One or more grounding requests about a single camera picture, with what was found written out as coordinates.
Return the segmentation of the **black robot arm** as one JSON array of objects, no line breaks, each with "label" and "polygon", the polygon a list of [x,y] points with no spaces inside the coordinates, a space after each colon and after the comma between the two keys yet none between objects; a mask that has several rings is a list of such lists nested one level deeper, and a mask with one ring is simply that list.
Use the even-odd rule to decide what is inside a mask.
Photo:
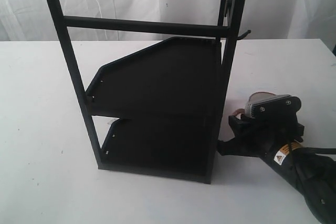
[{"label": "black robot arm", "polygon": [[275,124],[234,115],[229,116],[228,124],[234,138],[217,142],[220,155],[260,158],[304,197],[320,223],[335,223],[335,160],[300,144],[301,124]]}]

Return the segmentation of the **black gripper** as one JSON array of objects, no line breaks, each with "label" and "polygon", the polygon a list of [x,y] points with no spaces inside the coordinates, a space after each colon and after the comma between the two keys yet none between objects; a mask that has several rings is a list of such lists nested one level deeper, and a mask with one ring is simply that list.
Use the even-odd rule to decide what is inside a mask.
[{"label": "black gripper", "polygon": [[221,156],[249,156],[251,151],[264,161],[285,161],[291,152],[302,148],[305,127],[296,116],[251,119],[243,114],[230,115],[228,124],[234,138],[217,141]]}]

